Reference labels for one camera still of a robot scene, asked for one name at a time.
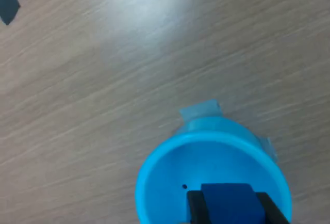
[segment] blue cup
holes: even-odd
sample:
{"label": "blue cup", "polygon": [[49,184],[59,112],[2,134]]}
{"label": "blue cup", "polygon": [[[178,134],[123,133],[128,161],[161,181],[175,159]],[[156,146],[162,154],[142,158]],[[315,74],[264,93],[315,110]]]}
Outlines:
{"label": "blue cup", "polygon": [[135,200],[142,224],[188,222],[187,191],[203,183],[248,183],[291,221],[287,182],[268,139],[224,118],[215,100],[181,110],[185,124],[146,159]]}

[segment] black object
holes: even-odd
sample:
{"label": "black object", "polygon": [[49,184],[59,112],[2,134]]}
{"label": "black object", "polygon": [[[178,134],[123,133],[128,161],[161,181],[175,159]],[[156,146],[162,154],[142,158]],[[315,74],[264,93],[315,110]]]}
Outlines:
{"label": "black object", "polygon": [[0,0],[0,17],[8,25],[16,16],[20,8],[18,0]]}
{"label": "black object", "polygon": [[190,190],[187,192],[187,197],[190,207],[191,223],[211,224],[203,192],[200,190]]}
{"label": "black object", "polygon": [[266,213],[266,224],[289,224],[273,200],[265,192],[257,192],[257,197]]}

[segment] wood grain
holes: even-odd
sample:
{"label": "wood grain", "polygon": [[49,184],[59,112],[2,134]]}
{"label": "wood grain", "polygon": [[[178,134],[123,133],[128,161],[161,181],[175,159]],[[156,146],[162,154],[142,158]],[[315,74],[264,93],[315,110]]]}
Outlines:
{"label": "wood grain", "polygon": [[0,24],[0,223],[138,223],[146,156],[215,98],[330,220],[330,0],[19,0]]}

